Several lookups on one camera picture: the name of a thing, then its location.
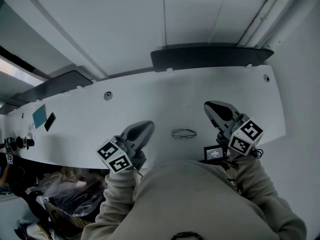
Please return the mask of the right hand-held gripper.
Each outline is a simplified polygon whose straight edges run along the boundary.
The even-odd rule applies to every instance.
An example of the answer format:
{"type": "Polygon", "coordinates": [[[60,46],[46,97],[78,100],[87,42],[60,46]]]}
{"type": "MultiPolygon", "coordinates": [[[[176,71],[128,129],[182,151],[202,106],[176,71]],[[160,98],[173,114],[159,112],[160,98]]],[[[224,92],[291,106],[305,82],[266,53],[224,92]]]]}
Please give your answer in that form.
{"type": "Polygon", "coordinates": [[[216,141],[225,153],[233,150],[247,156],[264,134],[264,130],[253,119],[240,113],[230,103],[206,101],[204,111],[212,125],[218,129],[216,141]]]}

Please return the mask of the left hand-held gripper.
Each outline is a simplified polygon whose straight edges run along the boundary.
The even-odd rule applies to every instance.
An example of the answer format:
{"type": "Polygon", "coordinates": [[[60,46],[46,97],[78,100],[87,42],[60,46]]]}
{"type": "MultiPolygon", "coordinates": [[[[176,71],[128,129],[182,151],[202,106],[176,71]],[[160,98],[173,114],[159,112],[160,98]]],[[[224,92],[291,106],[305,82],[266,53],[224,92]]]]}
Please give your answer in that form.
{"type": "Polygon", "coordinates": [[[114,174],[129,168],[140,170],[147,160],[143,148],[154,130],[155,124],[150,120],[131,124],[120,135],[107,139],[96,150],[96,154],[114,174]]]}

